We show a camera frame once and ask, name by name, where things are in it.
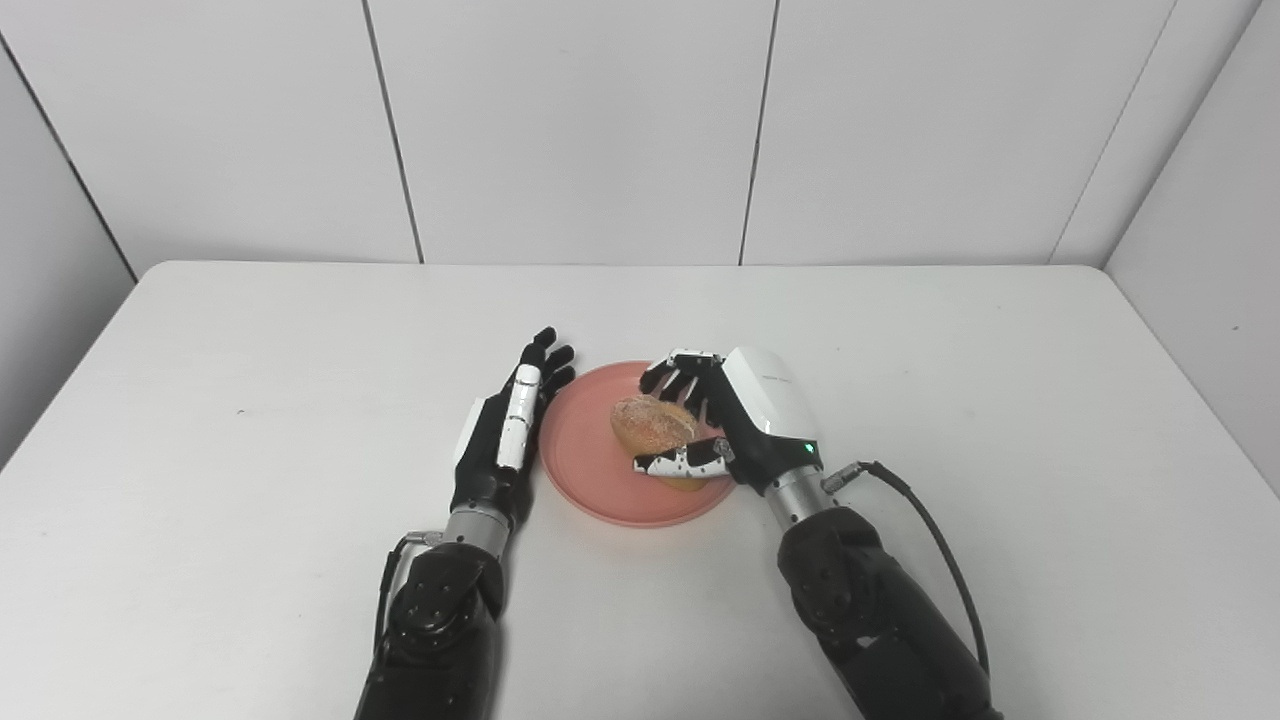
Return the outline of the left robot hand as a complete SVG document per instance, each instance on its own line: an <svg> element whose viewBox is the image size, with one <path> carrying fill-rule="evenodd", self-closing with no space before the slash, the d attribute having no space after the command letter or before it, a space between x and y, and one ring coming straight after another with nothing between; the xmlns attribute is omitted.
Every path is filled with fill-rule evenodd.
<svg viewBox="0 0 1280 720"><path fill-rule="evenodd" d="M477 401L461 437L451 510L488 509L512 529L529 519L530 480L548 407L576 377L575 348L556 328L538 332L524 347L503 386Z"/></svg>

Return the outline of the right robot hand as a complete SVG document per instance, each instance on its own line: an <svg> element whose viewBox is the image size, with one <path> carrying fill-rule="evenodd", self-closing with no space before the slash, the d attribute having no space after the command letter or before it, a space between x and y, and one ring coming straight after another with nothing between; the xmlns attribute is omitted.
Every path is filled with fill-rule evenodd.
<svg viewBox="0 0 1280 720"><path fill-rule="evenodd" d="M791 471L823 469L817 420L786 363L764 348L726 356L676 348L637 382L641 393L673 401L714 430L657 454L636 454L634 470L663 479L731 477L759 495Z"/></svg>

